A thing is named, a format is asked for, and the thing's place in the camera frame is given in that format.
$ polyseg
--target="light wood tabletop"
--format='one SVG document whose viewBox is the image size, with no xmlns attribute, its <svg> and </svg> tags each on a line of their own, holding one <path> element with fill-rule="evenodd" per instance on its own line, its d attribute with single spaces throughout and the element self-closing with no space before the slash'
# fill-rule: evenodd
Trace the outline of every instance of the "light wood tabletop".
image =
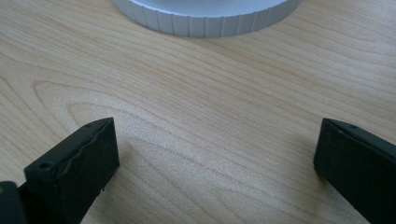
<svg viewBox="0 0 396 224">
<path fill-rule="evenodd" d="M 115 119 L 120 168 L 83 223 L 366 223 L 314 171 L 321 120 L 396 143 L 392 0 L 304 0 L 213 39 L 110 0 L 2 0 L 0 50 L 0 180 Z"/>
</svg>

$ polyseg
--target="circular container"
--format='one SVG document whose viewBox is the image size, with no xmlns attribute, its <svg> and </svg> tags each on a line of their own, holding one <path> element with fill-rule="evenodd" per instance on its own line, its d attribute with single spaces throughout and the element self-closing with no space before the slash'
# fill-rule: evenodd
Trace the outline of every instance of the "circular container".
<svg viewBox="0 0 396 224">
<path fill-rule="evenodd" d="M 113 0 L 131 20 L 170 35 L 222 37 L 285 19 L 302 0 Z"/>
</svg>

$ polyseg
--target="wood grain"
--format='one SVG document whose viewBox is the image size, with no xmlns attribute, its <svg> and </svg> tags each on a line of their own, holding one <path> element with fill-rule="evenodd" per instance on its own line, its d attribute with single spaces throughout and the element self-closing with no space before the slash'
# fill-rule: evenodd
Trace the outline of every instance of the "wood grain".
<svg viewBox="0 0 396 224">
<path fill-rule="evenodd" d="M 114 117 L 121 167 L 83 223 L 366 223 L 313 169 L 322 118 L 396 143 L 396 5 L 305 0 L 181 38 L 109 0 L 0 1 L 0 180 Z"/>
</svg>

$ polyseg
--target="table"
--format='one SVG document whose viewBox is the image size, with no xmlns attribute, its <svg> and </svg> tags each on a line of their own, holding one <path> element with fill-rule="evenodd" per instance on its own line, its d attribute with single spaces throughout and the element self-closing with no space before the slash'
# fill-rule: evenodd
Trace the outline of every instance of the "table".
<svg viewBox="0 0 396 224">
<path fill-rule="evenodd" d="M 366 223 L 313 169 L 323 118 L 396 143 L 396 4 L 304 0 L 248 35 L 164 35 L 110 0 L 0 2 L 0 179 L 113 117 L 83 223 Z"/>
</svg>

